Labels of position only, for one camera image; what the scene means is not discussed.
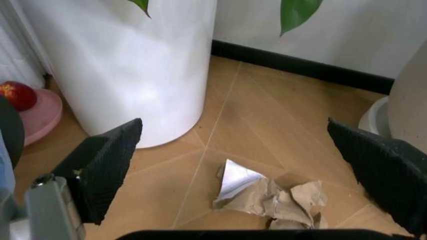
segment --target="screw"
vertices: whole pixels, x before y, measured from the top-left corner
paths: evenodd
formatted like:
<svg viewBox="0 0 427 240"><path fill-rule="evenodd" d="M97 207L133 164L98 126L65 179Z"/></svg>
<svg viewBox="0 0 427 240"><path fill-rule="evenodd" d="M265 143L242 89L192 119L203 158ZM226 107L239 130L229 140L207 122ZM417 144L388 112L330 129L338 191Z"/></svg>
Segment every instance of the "screw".
<svg viewBox="0 0 427 240"><path fill-rule="evenodd" d="M43 175L38 176L31 184L31 188L35 189L40 186L43 186L47 183L55 181L55 175L53 173L45 173Z"/></svg>

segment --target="trash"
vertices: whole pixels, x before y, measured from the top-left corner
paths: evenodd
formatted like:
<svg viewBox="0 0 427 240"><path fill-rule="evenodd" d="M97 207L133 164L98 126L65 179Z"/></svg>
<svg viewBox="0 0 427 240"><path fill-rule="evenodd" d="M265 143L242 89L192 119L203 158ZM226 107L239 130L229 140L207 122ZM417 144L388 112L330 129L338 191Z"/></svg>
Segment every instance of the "trash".
<svg viewBox="0 0 427 240"><path fill-rule="evenodd" d="M325 229L326 219L315 206L325 206L327 197L321 181L307 182L290 190L280 188L273 180L243 167L230 159L217 174L221 190L213 201L214 209L226 209L270 217L269 229Z"/></svg>

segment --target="black baseboard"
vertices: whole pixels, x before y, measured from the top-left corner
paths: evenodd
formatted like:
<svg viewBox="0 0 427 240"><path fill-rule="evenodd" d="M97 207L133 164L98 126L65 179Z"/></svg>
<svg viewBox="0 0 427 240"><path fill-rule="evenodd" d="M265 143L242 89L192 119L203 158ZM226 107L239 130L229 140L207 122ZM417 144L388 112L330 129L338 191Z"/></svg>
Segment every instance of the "black baseboard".
<svg viewBox="0 0 427 240"><path fill-rule="evenodd" d="M212 55L219 57L261 65L272 69L278 69L289 73L386 95L390 93L394 81L392 78L388 77L217 40L212 42L211 53Z"/></svg>

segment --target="apple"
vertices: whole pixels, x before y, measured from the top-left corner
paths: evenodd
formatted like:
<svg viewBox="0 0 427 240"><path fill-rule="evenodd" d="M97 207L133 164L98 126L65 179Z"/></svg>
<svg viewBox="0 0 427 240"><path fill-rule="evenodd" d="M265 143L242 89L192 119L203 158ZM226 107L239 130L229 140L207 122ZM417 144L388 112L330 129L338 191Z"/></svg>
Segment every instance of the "apple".
<svg viewBox="0 0 427 240"><path fill-rule="evenodd" d="M37 102L36 92L31 87L16 81L0 84L0 95L20 112L32 108Z"/></svg>

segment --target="crumpled brown paper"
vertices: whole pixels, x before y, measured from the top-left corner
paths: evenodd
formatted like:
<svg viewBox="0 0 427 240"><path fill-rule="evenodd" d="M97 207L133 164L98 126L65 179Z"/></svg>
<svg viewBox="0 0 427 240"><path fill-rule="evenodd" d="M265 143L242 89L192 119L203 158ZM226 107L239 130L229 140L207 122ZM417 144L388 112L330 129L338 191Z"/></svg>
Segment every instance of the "crumpled brown paper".
<svg viewBox="0 0 427 240"><path fill-rule="evenodd" d="M230 199L217 199L215 209L228 209L273 220L269 229L325 229L326 219L319 212L311 215L314 206L325 206L327 197L321 181L312 181L281 189L273 180L260 178Z"/></svg>

